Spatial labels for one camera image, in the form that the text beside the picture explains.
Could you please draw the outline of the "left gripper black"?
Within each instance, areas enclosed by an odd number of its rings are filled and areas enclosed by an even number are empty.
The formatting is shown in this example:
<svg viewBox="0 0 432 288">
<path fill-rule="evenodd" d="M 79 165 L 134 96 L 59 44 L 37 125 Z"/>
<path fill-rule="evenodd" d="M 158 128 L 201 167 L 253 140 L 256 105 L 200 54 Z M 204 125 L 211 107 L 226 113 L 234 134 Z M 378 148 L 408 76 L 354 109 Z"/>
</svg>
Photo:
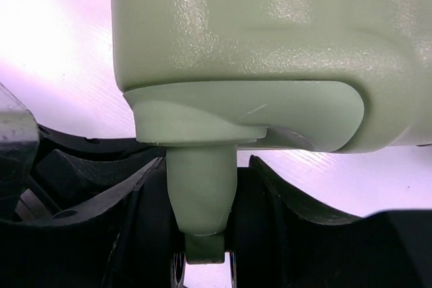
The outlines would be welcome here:
<svg viewBox="0 0 432 288">
<path fill-rule="evenodd" d="M 10 221 L 24 188 L 40 194 L 51 212 L 69 208 L 127 180 L 162 149 L 133 138 L 98 139 L 38 124 L 1 87 L 1 220 Z"/>
</svg>

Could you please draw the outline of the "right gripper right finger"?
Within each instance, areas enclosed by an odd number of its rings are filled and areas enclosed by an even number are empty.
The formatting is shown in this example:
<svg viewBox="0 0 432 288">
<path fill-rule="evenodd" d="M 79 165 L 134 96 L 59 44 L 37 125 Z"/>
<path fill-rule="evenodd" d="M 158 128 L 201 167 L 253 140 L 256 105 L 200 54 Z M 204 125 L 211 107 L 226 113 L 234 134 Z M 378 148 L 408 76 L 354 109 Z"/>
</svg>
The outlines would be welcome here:
<svg viewBox="0 0 432 288">
<path fill-rule="evenodd" d="M 238 169 L 234 287 L 430 287 L 431 211 L 361 218 L 294 187 L 257 156 Z"/>
</svg>

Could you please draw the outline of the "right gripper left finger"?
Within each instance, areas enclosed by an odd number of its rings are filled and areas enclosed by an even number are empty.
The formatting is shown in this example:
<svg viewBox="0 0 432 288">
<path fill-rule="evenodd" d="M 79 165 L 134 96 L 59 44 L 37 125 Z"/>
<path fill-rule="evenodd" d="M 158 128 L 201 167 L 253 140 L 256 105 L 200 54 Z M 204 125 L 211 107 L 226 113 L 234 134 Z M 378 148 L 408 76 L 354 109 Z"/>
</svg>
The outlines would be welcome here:
<svg viewBox="0 0 432 288">
<path fill-rule="evenodd" d="M 174 287 L 165 161 L 50 219 L 1 224 L 2 287 Z"/>
</svg>

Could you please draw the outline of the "green hard-shell suitcase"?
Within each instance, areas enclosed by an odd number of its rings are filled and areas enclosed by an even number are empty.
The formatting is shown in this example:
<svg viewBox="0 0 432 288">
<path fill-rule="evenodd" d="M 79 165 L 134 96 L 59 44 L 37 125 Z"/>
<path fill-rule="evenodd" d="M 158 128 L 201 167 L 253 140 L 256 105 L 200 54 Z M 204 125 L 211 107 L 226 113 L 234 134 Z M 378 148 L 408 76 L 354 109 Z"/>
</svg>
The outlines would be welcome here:
<svg viewBox="0 0 432 288">
<path fill-rule="evenodd" d="M 165 150 L 174 287 L 225 261 L 232 284 L 238 150 L 431 145 L 431 0 L 111 0 L 111 15 L 136 139 Z"/>
</svg>

